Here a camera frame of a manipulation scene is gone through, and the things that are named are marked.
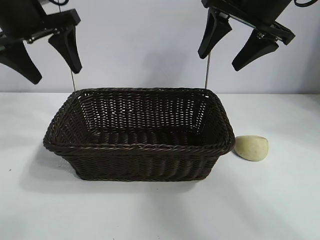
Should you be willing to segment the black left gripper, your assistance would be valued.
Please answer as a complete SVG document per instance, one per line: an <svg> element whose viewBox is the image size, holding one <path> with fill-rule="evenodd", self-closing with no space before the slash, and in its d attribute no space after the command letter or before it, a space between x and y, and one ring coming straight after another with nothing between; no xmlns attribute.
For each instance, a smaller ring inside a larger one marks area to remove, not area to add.
<svg viewBox="0 0 320 240"><path fill-rule="evenodd" d="M42 75L31 60L23 41L29 44L52 35L48 42L59 52L74 74L82 69L76 41L80 23L76 9L46 13L43 5L63 6L68 1L2 0L0 2L0 63L15 70L34 85Z"/></svg>

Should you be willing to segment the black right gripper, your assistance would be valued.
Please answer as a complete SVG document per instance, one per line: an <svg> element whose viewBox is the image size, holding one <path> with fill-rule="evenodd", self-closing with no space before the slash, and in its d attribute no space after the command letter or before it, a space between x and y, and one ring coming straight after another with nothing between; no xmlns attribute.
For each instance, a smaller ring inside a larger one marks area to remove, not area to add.
<svg viewBox="0 0 320 240"><path fill-rule="evenodd" d="M201 2L205 8L211 8L207 13L204 35L197 51L201 59L205 59L213 47L232 30L228 16L254 28L232 61L236 71L276 51L279 47L277 39L288 45L295 38L290 29L276 22L289 5L289 0L202 0Z"/></svg>

